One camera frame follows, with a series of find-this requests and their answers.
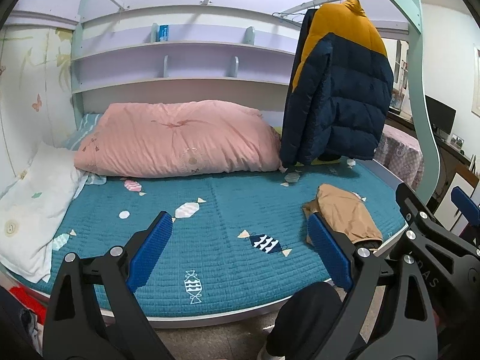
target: computer monitor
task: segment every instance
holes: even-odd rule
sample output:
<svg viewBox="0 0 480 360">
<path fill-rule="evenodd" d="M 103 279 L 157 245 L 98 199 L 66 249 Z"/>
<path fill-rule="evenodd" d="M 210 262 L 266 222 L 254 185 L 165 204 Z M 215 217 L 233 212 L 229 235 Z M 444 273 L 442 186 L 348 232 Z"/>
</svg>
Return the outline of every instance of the computer monitor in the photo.
<svg viewBox="0 0 480 360">
<path fill-rule="evenodd" d="M 429 96 L 425 96 L 430 123 L 433 127 L 450 134 L 455 120 L 456 110 L 440 103 Z"/>
</svg>

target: red cloth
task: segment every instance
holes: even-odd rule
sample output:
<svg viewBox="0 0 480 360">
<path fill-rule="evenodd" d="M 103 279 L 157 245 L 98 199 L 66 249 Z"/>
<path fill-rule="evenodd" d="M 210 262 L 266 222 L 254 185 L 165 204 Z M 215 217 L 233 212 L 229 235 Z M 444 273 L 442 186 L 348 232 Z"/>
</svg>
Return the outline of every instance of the red cloth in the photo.
<svg viewBox="0 0 480 360">
<path fill-rule="evenodd" d="M 37 315 L 37 322 L 41 325 L 45 324 L 45 316 L 47 315 L 47 308 L 39 301 L 28 295 L 22 287 L 12 287 L 9 292 L 16 297 L 16 299 L 23 304 L 27 309 L 30 309 Z"/>
</svg>

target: shoe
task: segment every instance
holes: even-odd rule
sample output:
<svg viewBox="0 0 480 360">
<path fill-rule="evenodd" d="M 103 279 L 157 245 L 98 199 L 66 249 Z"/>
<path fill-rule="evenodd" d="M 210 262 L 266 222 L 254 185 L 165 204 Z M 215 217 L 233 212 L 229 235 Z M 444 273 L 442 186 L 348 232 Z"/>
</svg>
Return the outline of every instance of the shoe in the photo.
<svg viewBox="0 0 480 360">
<path fill-rule="evenodd" d="M 258 352 L 257 360 L 285 360 L 285 357 L 270 356 L 266 349 L 267 343 L 263 344 L 262 349 Z"/>
</svg>

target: pink comforter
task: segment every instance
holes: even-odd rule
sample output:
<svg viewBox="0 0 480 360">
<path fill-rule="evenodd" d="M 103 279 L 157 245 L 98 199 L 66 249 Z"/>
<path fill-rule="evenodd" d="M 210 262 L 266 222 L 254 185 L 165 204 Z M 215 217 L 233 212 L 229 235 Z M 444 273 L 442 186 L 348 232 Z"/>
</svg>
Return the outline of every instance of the pink comforter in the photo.
<svg viewBox="0 0 480 360">
<path fill-rule="evenodd" d="M 260 111 L 238 104 L 114 103 L 82 140 L 75 166 L 140 178 L 272 171 L 280 167 L 279 148 Z"/>
</svg>

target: yellow and navy jacket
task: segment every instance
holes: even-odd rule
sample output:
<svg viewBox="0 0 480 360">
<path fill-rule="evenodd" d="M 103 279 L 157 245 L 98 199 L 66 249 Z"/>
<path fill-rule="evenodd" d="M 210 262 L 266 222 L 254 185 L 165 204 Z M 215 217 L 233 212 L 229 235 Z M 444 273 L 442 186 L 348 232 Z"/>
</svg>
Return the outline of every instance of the yellow and navy jacket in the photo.
<svg viewBox="0 0 480 360">
<path fill-rule="evenodd" d="M 392 87 L 385 45 L 360 2 L 322 5 L 291 81 L 280 147 L 283 166 L 310 164 L 324 153 L 372 159 Z"/>
</svg>

